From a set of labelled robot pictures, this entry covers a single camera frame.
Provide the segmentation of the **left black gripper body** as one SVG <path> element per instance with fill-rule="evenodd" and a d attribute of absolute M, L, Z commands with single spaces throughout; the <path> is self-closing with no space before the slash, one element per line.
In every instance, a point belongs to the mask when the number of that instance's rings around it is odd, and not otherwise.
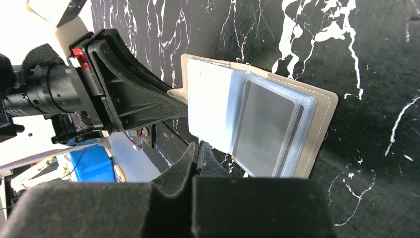
<path fill-rule="evenodd" d="M 109 137 L 112 126 L 88 79 L 93 71 L 86 49 L 72 45 L 62 59 L 48 44 L 32 49 L 21 65 L 0 57 L 0 140 L 26 132 L 14 118 L 42 116 L 52 123 L 53 144 L 85 145 Z"/>

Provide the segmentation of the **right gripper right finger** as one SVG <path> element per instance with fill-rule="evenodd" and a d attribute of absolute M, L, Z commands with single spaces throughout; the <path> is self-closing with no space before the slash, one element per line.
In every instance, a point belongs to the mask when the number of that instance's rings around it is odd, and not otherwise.
<path fill-rule="evenodd" d="M 302 178 L 192 178 L 197 238 L 334 238 L 325 196 Z"/>

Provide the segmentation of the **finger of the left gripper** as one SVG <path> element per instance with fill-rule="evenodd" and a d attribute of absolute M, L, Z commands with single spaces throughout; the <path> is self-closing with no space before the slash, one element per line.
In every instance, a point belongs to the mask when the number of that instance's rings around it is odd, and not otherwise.
<path fill-rule="evenodd" d="M 171 87 L 142 65 L 125 45 L 117 29 L 88 32 L 70 45 L 72 55 L 101 93 L 111 84 L 167 93 Z"/>
<path fill-rule="evenodd" d="M 132 88 L 125 83 L 111 84 L 107 89 L 105 110 L 113 131 L 136 130 L 187 114 L 186 105 L 168 93 Z"/>

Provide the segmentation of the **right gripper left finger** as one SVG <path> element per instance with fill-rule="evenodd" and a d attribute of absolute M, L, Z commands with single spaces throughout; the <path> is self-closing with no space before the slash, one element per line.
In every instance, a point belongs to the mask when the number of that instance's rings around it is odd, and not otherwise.
<path fill-rule="evenodd" d="M 3 238 L 189 238 L 198 146 L 148 183 L 47 182 L 29 189 Z"/>

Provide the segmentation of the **silver metal card holder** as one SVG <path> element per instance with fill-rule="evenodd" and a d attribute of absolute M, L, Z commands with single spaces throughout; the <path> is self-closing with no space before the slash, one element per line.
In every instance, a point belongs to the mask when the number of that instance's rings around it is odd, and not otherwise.
<path fill-rule="evenodd" d="M 246 64 L 183 54 L 191 135 L 229 154 L 252 177 L 308 178 L 338 96 Z"/>

